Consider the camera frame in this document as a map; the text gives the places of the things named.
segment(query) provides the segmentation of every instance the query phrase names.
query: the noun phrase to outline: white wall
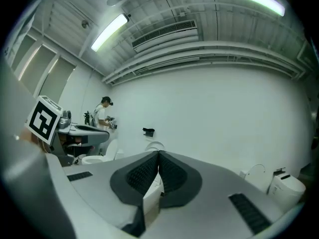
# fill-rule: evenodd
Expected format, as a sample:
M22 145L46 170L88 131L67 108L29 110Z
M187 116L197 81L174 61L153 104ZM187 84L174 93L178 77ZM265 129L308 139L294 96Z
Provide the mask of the white wall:
M77 66L64 87L59 105L71 111L73 122L84 124L84 113L92 112L109 93L109 87L102 83L102 75Z
M298 176L310 161L312 125L302 87L260 70L201 68L141 78L112 89L125 155L151 140L167 151L239 173L262 163L266 187L278 168Z

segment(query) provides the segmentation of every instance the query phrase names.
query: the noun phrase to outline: black strip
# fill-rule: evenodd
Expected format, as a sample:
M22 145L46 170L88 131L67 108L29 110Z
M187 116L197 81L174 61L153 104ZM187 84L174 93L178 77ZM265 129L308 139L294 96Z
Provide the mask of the black strip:
M244 194L238 193L228 198L255 235L271 225L269 220Z
M76 180L80 180L80 179L83 179L86 177L90 177L92 175L93 174L91 174L90 172L83 172L83 173L71 174L71 175L68 175L67 177L68 177L69 181L76 181Z
M281 179L281 180L284 180L284 179L287 179L287 178L289 178L289 177L290 177L290 175L288 174L288 175L286 175L286 176L281 177L280 179Z

